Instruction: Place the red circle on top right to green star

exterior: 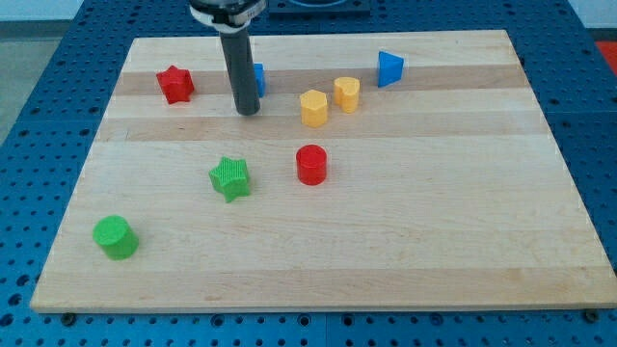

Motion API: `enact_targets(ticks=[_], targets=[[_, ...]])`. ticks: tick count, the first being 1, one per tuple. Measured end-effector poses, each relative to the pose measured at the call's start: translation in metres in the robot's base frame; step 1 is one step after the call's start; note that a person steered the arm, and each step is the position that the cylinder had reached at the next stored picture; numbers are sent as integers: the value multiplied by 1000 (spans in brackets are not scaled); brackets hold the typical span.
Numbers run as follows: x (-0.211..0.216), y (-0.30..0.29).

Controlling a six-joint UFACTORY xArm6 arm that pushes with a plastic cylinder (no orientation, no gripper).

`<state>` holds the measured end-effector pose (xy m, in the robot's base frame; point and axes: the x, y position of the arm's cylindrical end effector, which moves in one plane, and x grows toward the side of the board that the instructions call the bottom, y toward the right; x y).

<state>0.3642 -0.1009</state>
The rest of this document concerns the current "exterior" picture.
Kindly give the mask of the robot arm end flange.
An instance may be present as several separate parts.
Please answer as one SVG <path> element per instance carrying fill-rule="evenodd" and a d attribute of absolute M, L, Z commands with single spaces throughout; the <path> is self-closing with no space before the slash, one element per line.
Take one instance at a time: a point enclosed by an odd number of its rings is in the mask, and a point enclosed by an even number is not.
<path fill-rule="evenodd" d="M 266 0 L 189 0 L 191 15 L 219 33 L 246 29 L 267 7 Z"/>

